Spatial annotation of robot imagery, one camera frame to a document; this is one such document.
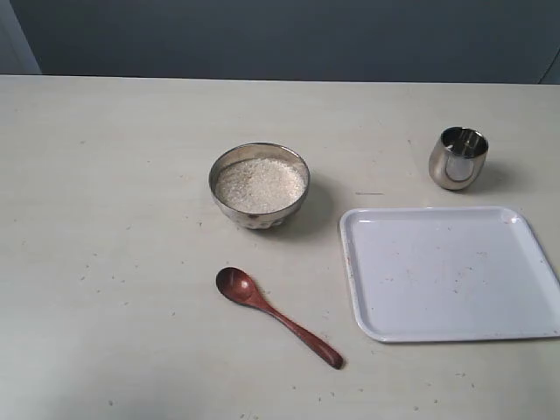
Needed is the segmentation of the brown wooden spoon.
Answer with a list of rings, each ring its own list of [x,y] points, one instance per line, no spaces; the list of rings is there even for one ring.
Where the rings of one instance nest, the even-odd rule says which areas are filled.
[[[223,268],[216,275],[215,283],[218,291],[228,300],[270,315],[287,327],[331,368],[337,370],[343,368],[345,362],[339,352],[275,309],[261,293],[253,278],[243,270],[235,267]]]

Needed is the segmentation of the steel bowl of rice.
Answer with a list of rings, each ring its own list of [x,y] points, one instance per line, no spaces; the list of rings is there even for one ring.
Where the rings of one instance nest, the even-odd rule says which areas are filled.
[[[246,143],[213,163],[209,189],[221,212],[240,227],[275,228],[303,205],[311,184],[307,163],[275,143]]]

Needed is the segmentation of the small steel cup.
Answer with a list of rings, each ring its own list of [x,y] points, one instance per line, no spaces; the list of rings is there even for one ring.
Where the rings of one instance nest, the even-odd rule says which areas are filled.
[[[466,189],[480,175],[488,149],[487,139],[475,129],[445,129],[430,154],[432,181],[449,191]]]

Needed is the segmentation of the white plastic tray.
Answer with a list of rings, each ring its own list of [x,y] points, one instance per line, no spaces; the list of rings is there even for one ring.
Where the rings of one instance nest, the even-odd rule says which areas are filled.
[[[385,343],[555,338],[559,282],[502,206],[352,209],[339,221],[354,318]]]

